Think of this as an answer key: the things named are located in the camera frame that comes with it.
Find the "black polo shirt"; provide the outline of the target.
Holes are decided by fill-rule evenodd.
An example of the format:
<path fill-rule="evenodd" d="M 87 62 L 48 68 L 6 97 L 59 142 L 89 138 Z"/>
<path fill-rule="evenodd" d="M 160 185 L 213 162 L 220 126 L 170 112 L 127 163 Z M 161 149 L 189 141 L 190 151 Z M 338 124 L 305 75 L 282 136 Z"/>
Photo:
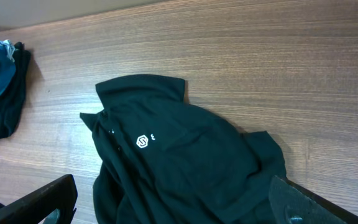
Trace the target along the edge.
<path fill-rule="evenodd" d="M 280 146 L 187 103 L 185 88 L 160 75 L 96 85 L 103 109 L 80 117 L 102 160 L 98 223 L 274 223 L 270 182 L 286 174 Z"/>

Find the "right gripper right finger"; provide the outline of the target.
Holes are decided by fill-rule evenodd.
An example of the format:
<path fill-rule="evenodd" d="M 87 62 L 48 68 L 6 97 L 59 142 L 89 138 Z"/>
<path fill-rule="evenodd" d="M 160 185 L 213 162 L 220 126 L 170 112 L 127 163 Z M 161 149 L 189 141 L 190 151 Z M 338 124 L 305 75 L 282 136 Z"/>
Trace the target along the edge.
<path fill-rule="evenodd" d="M 357 215 L 286 177 L 273 177 L 268 198 L 280 224 L 358 224 Z"/>

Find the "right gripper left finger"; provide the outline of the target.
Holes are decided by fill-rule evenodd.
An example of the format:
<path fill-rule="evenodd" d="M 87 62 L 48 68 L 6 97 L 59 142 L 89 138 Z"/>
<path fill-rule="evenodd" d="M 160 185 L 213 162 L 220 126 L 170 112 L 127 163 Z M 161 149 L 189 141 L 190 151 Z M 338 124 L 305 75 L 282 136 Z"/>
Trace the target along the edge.
<path fill-rule="evenodd" d="M 0 203 L 0 224 L 71 223 L 77 197 L 73 176 L 63 175 L 9 205 Z"/>

